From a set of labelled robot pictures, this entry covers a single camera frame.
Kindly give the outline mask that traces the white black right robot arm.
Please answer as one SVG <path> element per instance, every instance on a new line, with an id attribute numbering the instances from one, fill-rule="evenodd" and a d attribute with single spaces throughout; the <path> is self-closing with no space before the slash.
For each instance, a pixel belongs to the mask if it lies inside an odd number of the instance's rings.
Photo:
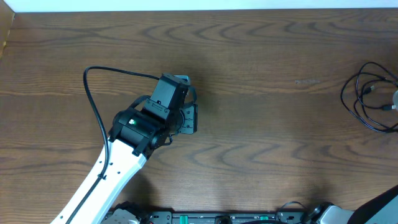
<path id="1" fill-rule="evenodd" d="M 397 186 L 373 198 L 356 210 L 347 210 L 333 203 L 324 202 L 303 216 L 302 221 L 316 224 L 397 223 Z"/>

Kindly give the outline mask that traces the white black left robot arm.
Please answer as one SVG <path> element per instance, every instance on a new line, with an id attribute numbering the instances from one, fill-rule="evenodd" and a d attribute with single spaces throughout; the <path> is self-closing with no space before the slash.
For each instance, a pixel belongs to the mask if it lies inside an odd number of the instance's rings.
<path id="1" fill-rule="evenodd" d="M 151 96 L 143 96 L 113 120 L 105 145 L 83 183 L 54 223 L 100 223 L 125 185 L 159 147 L 178 134 L 197 131 L 197 99 L 186 75 L 164 73 Z"/>

